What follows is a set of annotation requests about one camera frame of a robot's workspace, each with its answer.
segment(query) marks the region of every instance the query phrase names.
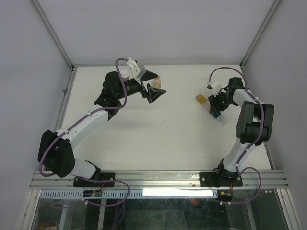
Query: enclosure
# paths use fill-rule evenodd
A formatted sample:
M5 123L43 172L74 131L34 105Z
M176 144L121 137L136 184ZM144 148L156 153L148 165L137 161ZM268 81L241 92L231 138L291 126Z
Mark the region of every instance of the enclosure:
M1 18L1 175L3 229L304 229L304 89L307 2L303 0L18 0ZM117 58L132 57L161 76L167 90L148 104L140 95L74 150L104 173L114 188L74 187L76 178L37 171L41 135L69 126L99 96ZM214 202L229 187L202 187L236 140L240 107L223 112L225 126L196 100L210 96L207 81L219 67L242 72L252 92L275 107L271 139L244 167L259 170L259 195L241 205ZM240 77L215 72L226 86ZM258 175L242 174L231 188L248 201ZM148 188L212 196L146 196Z

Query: white wall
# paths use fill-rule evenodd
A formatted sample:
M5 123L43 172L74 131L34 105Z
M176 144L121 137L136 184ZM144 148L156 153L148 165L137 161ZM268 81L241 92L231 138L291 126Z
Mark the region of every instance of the white wall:
M0 228L11 230L69 72L28 0L2 1L0 22Z
M307 1L281 3L246 65L254 93L275 105L268 143L307 228Z
M74 64L238 64L273 0L38 0Z

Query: robotic arm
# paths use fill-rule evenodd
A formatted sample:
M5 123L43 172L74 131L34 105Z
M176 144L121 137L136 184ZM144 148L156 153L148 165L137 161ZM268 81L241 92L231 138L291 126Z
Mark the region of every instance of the robotic arm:
M146 70L140 62L131 58L126 59L127 65L132 72L132 78L125 81L124 85L118 72L110 72L105 76L102 92L94 102L94 105L70 126L52 132L46 131L41 138L38 162L48 167L59 177L68 174L99 179L100 169L89 161L75 159L74 148L92 130L116 115L122 108L120 99L140 92L149 103L154 102L166 90L156 89L143 82L157 78L158 75Z
M240 106L241 112L236 125L237 140L229 154L221 160L216 171L205 176L206 184L220 187L229 186L230 182L233 182L234 186L240 186L242 180L238 172L239 167L257 146L271 137L274 106L253 99L251 91L244 89L241 78L229 79L228 85L224 88L225 92L222 92L220 84L216 82L208 84L208 88L213 89L213 95L208 98L211 114L218 115L231 104ZM263 117L259 103L263 107ZM264 119L263 126L254 118ZM254 143L260 132L259 140Z

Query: white tabletop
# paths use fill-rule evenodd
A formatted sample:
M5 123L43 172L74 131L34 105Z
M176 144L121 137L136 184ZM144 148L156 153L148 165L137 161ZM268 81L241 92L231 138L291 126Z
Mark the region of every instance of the white tabletop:
M149 104L140 94L107 123L83 139L74 150L76 158L89 160L102 170L209 170L217 167L236 140L240 107L223 112L222 126L196 100L210 96L206 82L217 65L147 66L161 76L167 93ZM79 67L72 88L64 125L90 108L102 90L105 75L115 67ZM222 87L238 74L219 70L213 80ZM243 166L270 169L263 145Z

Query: yellow sponge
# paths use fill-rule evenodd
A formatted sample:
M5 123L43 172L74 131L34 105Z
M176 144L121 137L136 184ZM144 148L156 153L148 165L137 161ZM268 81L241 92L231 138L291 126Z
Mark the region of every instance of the yellow sponge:
M198 94L195 99L200 103L200 104L204 104L207 100L207 98L205 98L202 94Z

